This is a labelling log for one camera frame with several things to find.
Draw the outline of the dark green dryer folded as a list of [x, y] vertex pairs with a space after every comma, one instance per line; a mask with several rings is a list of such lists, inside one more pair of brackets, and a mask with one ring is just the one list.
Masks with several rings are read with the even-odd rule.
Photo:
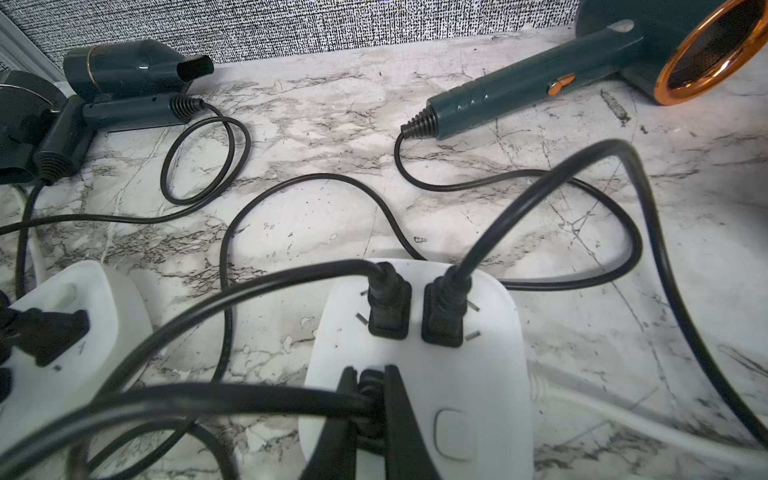
[[1, 183], [53, 185], [77, 174], [94, 137], [85, 102], [32, 73], [1, 74]]

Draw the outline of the right white power strip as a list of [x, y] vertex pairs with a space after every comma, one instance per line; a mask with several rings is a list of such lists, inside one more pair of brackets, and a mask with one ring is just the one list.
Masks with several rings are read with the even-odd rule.
[[530, 384], [517, 308], [491, 275], [475, 271], [457, 348], [421, 336], [424, 290], [445, 263], [394, 259], [412, 286], [405, 339], [370, 334], [367, 280], [334, 282], [316, 332], [305, 385], [333, 390], [342, 372], [398, 367], [427, 451], [443, 479], [530, 479]]

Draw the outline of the green dryer copper nozzle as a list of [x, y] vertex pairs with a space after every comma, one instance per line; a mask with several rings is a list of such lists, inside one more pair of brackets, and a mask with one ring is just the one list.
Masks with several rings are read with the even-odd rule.
[[584, 1], [574, 40], [440, 93], [402, 125], [402, 139], [444, 139], [618, 74], [657, 104], [722, 83], [767, 43], [767, 4]]

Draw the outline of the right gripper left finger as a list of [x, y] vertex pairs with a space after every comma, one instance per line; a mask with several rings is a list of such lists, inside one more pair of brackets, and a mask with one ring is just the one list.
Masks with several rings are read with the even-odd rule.
[[334, 397], [323, 410], [326, 421], [300, 479], [354, 479], [357, 429], [351, 397], [357, 393], [357, 372], [343, 370]]

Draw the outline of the left white power strip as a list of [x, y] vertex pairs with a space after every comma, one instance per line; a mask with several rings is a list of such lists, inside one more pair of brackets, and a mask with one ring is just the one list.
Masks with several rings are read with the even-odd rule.
[[88, 404], [151, 332], [135, 283], [91, 260], [2, 308], [2, 450]]

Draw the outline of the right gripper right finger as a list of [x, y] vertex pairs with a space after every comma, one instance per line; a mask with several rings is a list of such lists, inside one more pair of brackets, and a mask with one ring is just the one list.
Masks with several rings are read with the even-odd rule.
[[395, 365], [384, 370], [385, 475], [387, 479], [440, 479]]

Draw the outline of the dark green dryer back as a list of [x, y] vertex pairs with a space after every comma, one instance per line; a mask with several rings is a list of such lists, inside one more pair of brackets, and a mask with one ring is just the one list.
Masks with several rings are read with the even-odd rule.
[[187, 92], [214, 72], [214, 63], [207, 55], [186, 57], [161, 42], [141, 40], [73, 49], [63, 69], [85, 102], [85, 123], [118, 132], [188, 123], [205, 106]]

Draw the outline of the white power strip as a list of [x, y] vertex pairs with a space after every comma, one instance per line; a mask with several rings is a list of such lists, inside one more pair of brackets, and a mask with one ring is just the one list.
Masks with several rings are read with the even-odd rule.
[[367, 280], [334, 282], [316, 332], [305, 385], [333, 390], [342, 372], [398, 367], [427, 451], [443, 479], [530, 479], [530, 384], [517, 308], [491, 275], [475, 271], [457, 348], [421, 336], [424, 290], [445, 263], [394, 259], [412, 286], [405, 339], [370, 334]]
[[91, 260], [2, 308], [2, 450], [88, 404], [151, 332], [135, 283]]

